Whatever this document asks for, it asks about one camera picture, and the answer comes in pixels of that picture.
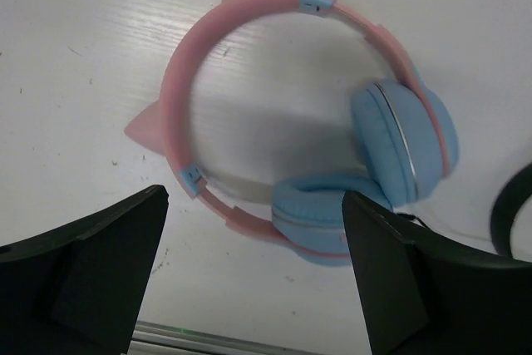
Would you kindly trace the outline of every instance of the cat ear headphones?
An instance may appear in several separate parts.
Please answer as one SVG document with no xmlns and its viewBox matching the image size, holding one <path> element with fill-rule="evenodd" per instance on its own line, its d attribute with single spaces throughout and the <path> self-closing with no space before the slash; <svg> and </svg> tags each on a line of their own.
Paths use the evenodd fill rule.
<svg viewBox="0 0 532 355">
<path fill-rule="evenodd" d="M 396 81 L 375 81 L 351 99 L 352 122 L 369 177 L 332 173 L 284 180 L 273 188 L 272 220 L 231 208 L 206 187 L 190 147 L 190 98 L 210 51 L 229 33 L 275 13 L 338 17 L 361 31 L 387 60 Z M 165 155 L 176 178 L 241 234 L 295 249 L 314 262 L 349 262 L 342 220 L 346 191 L 359 191 L 392 209 L 425 199 L 455 169 L 459 145 L 441 100 L 423 84 L 410 57 L 384 27 L 337 0 L 224 0 L 185 35 L 160 93 Z"/>
</svg>

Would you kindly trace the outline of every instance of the black curved strap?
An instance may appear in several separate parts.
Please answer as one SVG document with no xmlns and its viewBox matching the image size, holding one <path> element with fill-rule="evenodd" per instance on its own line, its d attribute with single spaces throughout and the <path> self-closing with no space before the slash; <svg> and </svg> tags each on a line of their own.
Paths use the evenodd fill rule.
<svg viewBox="0 0 532 355">
<path fill-rule="evenodd" d="M 499 255 L 513 258 L 510 234 L 515 216 L 531 196 L 532 164 L 529 164 L 510 179 L 491 210 L 491 241 Z"/>
</svg>

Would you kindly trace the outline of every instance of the scratch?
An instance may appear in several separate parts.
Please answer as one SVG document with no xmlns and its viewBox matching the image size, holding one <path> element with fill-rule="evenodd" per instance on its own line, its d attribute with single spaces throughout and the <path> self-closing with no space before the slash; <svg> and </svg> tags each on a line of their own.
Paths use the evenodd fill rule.
<svg viewBox="0 0 532 355">
<path fill-rule="evenodd" d="M 77 54 L 79 57 L 83 57 L 80 53 L 76 52 L 74 49 L 72 49 L 70 46 L 67 46 L 68 50 L 70 50 L 72 53 Z"/>
</svg>

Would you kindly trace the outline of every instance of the blue hinge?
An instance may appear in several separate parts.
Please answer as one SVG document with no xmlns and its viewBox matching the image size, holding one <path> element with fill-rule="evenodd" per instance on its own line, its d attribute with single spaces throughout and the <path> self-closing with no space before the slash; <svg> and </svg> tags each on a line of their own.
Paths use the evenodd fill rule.
<svg viewBox="0 0 532 355">
<path fill-rule="evenodd" d="M 181 181 L 185 184 L 186 189 L 191 195 L 197 197 L 200 193 L 200 188 L 197 183 L 201 180 L 201 172 L 195 164 L 192 164 L 188 168 L 181 170 Z"/>
<path fill-rule="evenodd" d="M 299 8 L 304 12 L 319 14 L 333 7 L 336 0 L 299 0 Z"/>
</svg>

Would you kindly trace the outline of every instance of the blue ear pad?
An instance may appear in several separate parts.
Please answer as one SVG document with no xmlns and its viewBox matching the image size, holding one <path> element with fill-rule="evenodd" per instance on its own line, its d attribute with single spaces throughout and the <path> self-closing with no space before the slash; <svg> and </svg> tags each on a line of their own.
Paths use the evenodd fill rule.
<svg viewBox="0 0 532 355">
<path fill-rule="evenodd" d="M 416 95 L 395 81 L 381 81 L 379 85 L 406 137 L 416 171 L 418 197 L 401 132 L 387 99 L 374 83 L 353 96 L 352 119 L 368 173 L 379 183 L 390 203 L 401 206 L 426 198 L 436 188 L 443 176 L 441 150 L 434 127 Z M 454 170 L 459 154 L 455 127 L 441 100 L 425 87 L 424 90 L 444 132 L 451 170 Z"/>
<path fill-rule="evenodd" d="M 343 228 L 342 200 L 359 191 L 383 207 L 392 207 L 372 180 L 358 175 L 315 175 L 277 183 L 272 222 L 292 243 L 320 253 L 349 254 Z"/>
</svg>

